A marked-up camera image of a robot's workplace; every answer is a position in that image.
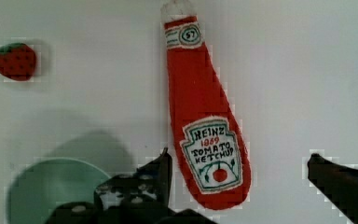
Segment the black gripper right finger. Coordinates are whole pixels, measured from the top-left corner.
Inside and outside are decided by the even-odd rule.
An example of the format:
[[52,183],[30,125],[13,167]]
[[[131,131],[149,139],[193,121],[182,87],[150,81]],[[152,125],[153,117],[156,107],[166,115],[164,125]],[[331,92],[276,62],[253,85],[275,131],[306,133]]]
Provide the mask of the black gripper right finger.
[[307,162],[308,180],[353,224],[358,224],[358,169],[333,163],[318,153]]

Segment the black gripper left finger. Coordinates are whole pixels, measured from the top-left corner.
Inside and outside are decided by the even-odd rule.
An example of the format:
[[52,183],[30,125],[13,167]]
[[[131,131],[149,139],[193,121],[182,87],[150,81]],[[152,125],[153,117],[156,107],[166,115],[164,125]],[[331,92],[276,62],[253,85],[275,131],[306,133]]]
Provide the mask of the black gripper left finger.
[[45,224],[217,224],[192,209],[170,209],[171,183],[172,157],[164,149],[135,173],[96,187],[92,203],[58,206]]

